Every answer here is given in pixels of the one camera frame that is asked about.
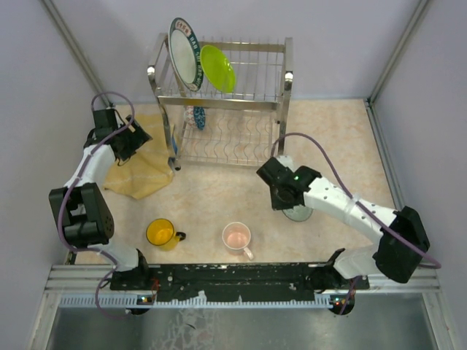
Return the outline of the yellow glass mug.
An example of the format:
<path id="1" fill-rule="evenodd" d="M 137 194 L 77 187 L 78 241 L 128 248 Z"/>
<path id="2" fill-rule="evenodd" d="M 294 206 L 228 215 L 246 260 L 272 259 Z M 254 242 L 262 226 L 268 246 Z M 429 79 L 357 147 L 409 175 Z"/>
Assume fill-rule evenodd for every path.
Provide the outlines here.
<path id="1" fill-rule="evenodd" d="M 171 251 L 177 244 L 184 241 L 187 235 L 176 231 L 173 223 L 168 219 L 156 219 L 146 229 L 146 239 L 153 246 L 162 251 Z"/>

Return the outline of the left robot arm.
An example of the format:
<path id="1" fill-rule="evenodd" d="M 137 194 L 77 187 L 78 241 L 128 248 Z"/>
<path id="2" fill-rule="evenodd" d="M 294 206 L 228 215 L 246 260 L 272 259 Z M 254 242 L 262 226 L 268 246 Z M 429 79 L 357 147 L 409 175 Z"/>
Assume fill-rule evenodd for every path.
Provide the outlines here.
<path id="1" fill-rule="evenodd" d="M 144 289 L 152 272 L 144 255 L 117 239 L 115 222 L 100 191 L 114 163 L 125 163 L 151 137 L 134 120 L 123 120 L 115 109 L 93 111 L 95 127 L 88 134 L 83 156 L 71 179 L 48 195 L 61 242 L 73 253 L 101 254 L 115 273 L 136 289 Z"/>

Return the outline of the white plate green rim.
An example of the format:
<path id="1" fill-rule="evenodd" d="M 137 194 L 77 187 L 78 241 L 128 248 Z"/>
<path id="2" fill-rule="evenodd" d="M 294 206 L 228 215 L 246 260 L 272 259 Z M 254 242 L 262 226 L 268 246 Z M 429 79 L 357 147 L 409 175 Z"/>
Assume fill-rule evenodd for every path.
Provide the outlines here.
<path id="1" fill-rule="evenodd" d="M 169 54 L 174 70 L 183 85 L 193 92 L 200 90 L 204 81 L 201 67 L 201 45 L 183 18 L 176 17 L 169 27 Z"/>

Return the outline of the pale green patterned bowl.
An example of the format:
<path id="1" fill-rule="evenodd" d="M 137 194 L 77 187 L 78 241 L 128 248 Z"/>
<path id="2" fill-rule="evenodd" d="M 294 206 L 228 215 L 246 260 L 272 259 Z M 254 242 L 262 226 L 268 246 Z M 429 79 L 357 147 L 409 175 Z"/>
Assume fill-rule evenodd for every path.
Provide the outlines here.
<path id="1" fill-rule="evenodd" d="M 305 222 L 311 217 L 313 209 L 306 206 L 294 206 L 291 209 L 284 209 L 282 213 L 294 222 Z"/>

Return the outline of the blue patterned bowl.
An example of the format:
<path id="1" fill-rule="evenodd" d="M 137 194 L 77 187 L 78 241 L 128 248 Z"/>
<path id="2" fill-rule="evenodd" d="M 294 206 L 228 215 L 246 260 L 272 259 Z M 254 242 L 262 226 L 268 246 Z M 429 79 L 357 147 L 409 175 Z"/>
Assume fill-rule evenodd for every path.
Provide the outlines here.
<path id="1" fill-rule="evenodd" d="M 206 113 L 203 107 L 186 106 L 183 114 L 184 121 L 191 127 L 202 131 L 205 128 Z"/>

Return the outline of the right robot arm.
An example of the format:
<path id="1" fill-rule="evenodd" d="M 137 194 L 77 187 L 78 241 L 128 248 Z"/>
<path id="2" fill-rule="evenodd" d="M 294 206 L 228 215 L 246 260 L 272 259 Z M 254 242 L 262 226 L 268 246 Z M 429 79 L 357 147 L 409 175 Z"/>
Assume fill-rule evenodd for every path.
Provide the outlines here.
<path id="1" fill-rule="evenodd" d="M 343 288 L 357 276 L 382 273 L 405 284 L 430 247 L 418 212 L 408 206 L 391 209 L 365 201 L 330 182 L 307 166 L 293 168 L 288 156 L 271 157 L 257 171 L 269 186 L 271 207 L 289 217 L 321 211 L 357 230 L 371 245 L 338 254 L 326 280 Z"/>

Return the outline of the yellow cloth with white zigzags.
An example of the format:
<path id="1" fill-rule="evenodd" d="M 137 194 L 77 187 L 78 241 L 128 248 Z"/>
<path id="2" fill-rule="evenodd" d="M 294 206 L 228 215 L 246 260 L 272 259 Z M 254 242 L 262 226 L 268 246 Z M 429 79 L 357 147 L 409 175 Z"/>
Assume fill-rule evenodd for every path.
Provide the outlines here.
<path id="1" fill-rule="evenodd" d="M 139 200 L 171 184 L 174 172 L 169 166 L 162 116 L 138 114 L 136 121 L 152 139 L 124 164 L 112 165 L 103 188 Z"/>

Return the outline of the lime green plate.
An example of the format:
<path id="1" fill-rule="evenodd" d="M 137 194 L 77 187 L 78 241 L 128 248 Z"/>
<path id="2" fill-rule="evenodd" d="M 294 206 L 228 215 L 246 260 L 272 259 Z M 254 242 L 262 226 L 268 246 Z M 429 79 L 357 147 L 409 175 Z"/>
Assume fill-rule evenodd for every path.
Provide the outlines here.
<path id="1" fill-rule="evenodd" d="M 201 48 L 201 67 L 209 82 L 222 93 L 232 93 L 236 73 L 227 56 L 219 48 L 207 44 Z"/>

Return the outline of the pink and white mug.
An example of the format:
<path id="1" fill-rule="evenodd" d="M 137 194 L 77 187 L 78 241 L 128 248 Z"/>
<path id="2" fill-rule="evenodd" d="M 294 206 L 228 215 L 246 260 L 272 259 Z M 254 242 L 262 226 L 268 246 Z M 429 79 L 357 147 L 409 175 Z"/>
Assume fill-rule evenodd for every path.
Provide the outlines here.
<path id="1" fill-rule="evenodd" d="M 244 255 L 249 261 L 254 259 L 254 254 L 250 249 L 252 234 L 244 223 L 231 222 L 227 224 L 221 237 L 225 248 L 231 254 Z"/>

